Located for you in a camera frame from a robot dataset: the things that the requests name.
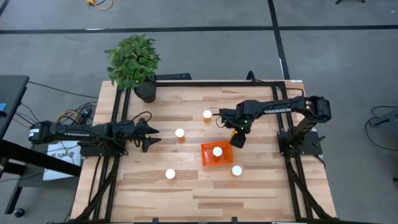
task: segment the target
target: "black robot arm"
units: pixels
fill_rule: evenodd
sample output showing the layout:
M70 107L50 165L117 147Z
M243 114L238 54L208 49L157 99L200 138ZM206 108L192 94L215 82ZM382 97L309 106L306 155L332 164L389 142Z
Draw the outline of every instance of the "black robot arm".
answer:
M236 109L220 109L221 122L226 128L233 128L237 132L231 138L231 144L242 148L246 141L245 134L251 131L251 125L262 115L286 112L298 112L304 115L301 122L289 129L289 143L300 147L304 136L317 123L325 123L331 119L329 101L319 96L297 96L287 100L259 102L245 100L236 105Z
M86 154L82 149L82 156L100 156L102 154L121 156L124 154L124 148L121 147L119 141L134 141L137 146L142 146L142 151L147 152L148 147L160 139L147 138L146 134L155 133L159 133L159 131L151 128L144 118L137 123L124 120L95 126L64 125L43 121L30 127L29 141L33 144L44 144L54 140L80 141L78 144L81 146L101 148L101 150L86 150Z

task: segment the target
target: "orange basket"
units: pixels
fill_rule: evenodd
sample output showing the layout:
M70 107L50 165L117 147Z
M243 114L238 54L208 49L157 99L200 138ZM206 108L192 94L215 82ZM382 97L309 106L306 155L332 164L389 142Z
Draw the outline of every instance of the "orange basket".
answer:
M220 147L223 153L220 157L213 155L213 149ZM228 141L201 144L201 163L205 167L230 165L234 163L234 154Z

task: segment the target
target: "wooden tabletop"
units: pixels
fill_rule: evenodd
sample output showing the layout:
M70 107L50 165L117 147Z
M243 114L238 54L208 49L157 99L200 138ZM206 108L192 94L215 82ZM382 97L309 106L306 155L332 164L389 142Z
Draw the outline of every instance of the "wooden tabletop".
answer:
M286 81L287 87L303 88L300 82ZM111 120L116 88L103 82L94 123ZM289 98L299 95L288 90ZM122 94L118 121L124 95ZM272 100L267 86L256 87L158 87L153 103L144 103L131 93L128 119L143 111L153 114L149 125L160 131L152 137L162 138L148 153L134 144L127 144L128 156L119 165L113 204L112 222L220 222L231 221L293 221L294 214L284 158L279 154L275 115L263 116L253 123L242 149L233 147L234 164L243 168L240 177L231 175L232 166L204 168L201 164L201 143L228 141L231 129L219 128L215 118L203 121L203 111L218 108L235 109L244 100ZM303 118L292 114L295 125ZM185 130L185 142L175 137L175 130ZM335 216L330 189L323 164L313 156L302 156L309 191L327 213ZM72 218L88 203L88 194L97 157L84 161L73 204ZM176 178L167 180L165 171L176 170ZM98 167L94 192L98 186ZM301 214L305 216L302 194L297 189ZM104 217L106 192L101 204Z

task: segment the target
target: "black desk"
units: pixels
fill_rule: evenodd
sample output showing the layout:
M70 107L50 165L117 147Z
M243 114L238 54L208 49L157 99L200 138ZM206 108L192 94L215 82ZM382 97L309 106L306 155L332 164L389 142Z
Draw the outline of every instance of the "black desk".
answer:
M77 185L78 183L78 178L74 178L73 181L70 181L70 179L43 181L43 174L29 179L29 181L23 179L42 173L44 169L51 169L76 177L80 175L81 171L80 166L41 153L47 150L47 144L32 146L32 149L27 149L18 144L3 140L24 96L28 81L28 76L0 75L0 103L6 103L2 117L0 117L0 178L4 172L22 176L17 181L14 191L11 194L5 214L12 214L14 212L23 187L68 187L71 184ZM25 162L28 165L16 164L9 161L10 159Z

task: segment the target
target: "black metal frame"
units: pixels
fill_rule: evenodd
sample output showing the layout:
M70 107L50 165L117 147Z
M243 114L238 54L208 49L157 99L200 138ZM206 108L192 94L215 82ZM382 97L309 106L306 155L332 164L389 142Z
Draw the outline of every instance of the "black metal frame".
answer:
M282 93L283 99L287 99L287 91L285 89L285 82L283 81L276 81L276 82L255 82L254 76L250 77L248 76L248 79L252 78L251 81L241 81L241 82L191 82L191 81L184 81L184 82L157 82L158 87L168 87L168 86L269 86L272 88L272 94L274 97L274 100L278 100L278 88L280 88L280 91ZM129 96L130 96L130 90L126 91L126 95L124 98L124 105L123 105L123 111L122 111L122 119L126 119L127 116L127 109L129 106ZM116 114L118 113L118 104L119 104L119 99L120 99L120 91L117 92L116 94L116 99L115 99L115 104L112 112L112 117L113 119L116 118ZM282 119L281 114L276 114L277 116L277 121L279 125L279 131L285 131L284 129L284 123ZM287 114L287 122L289 127L291 128L294 124L292 121L292 115L290 113ZM294 159L296 161L297 165L297 170L298 173L294 171L292 162L290 160L290 157L288 155L282 155L284 156L285 159L285 164L286 164L286 169L287 169L287 174L288 174L288 181L289 181L289 188L290 188L290 194L292 197L292 206L294 210L294 215L296 222L305 222L305 223L340 223L340 224L354 224L354 223L363 223L363 222L346 222L346 221L341 221L337 218L332 218L331 216L327 215L325 211L317 204L315 199L311 196L310 192L307 190L307 185L305 181L305 176L304 176L304 171L303 171L303 166L302 166L302 161L300 156L296 156ZM115 162L119 161L119 157L115 157ZM108 166L105 166L105 169L102 169L101 171L101 176L105 176L106 173L106 168ZM112 180L112 183L110 185L110 190L109 190L109 195L108 195L108 203L106 205L106 214L104 219L98 219L98 216L94 216L93 220L87 220L86 222L90 223L103 223L103 222L109 222L111 219L111 212L112 212L112 206L113 206L113 198L114 198L114 192L115 192L115 185L116 185L116 178ZM300 191L303 193L303 199L305 202L305 212L307 217L302 218L300 214L300 207L299 207L299 200L297 197L297 192L295 186L298 186ZM315 211L315 213L320 217L319 219L313 218L312 210ZM151 224L151 222L144 223L136 223L135 224ZM159 220L157 218L154 218L152 223L159 223ZM186 223L186 224L198 224L201 222L173 222L173 223ZM238 223L238 219L236 217L232 217L231 222L206 222L206 224L209 223L214 223L214 224L231 224L231 223ZM239 223L251 223L251 224L263 224L263 223L272 223L272 222L239 222Z

